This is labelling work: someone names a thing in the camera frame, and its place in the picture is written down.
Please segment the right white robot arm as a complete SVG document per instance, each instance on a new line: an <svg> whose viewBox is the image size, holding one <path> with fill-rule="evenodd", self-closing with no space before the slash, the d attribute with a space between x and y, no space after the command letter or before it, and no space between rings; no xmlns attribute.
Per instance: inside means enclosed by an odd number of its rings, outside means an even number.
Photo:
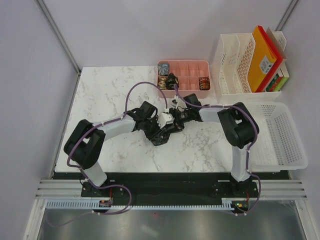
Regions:
<svg viewBox="0 0 320 240"><path fill-rule="evenodd" d="M215 122L221 125L225 138L232 146L229 191L235 197L242 196L252 183L249 158L250 149L258 138L258 124L242 102L230 106L201 105L194 93L186 97L176 94L172 105L179 110L181 103L186 108L174 117L178 125L190 121Z"/></svg>

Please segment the dark floral patterned tie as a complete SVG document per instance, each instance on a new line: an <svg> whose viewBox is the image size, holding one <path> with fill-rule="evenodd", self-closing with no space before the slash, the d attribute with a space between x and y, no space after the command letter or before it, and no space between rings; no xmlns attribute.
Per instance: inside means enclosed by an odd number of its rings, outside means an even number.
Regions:
<svg viewBox="0 0 320 240"><path fill-rule="evenodd" d="M162 129L151 137L150 141L154 146L164 145L169 141L170 135L179 132L176 129Z"/></svg>

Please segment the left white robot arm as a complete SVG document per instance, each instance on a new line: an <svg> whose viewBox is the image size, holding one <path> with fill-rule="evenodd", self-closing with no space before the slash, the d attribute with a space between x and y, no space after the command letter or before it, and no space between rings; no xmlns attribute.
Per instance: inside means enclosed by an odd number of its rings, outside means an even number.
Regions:
<svg viewBox="0 0 320 240"><path fill-rule="evenodd" d="M76 167L93 183L92 191L104 197L110 191L107 175L98 163L104 142L122 134L143 131L146 138L158 146L163 139L157 120L158 109L147 101L126 115L97 125L83 119L75 127L63 150L68 160L76 162Z"/></svg>

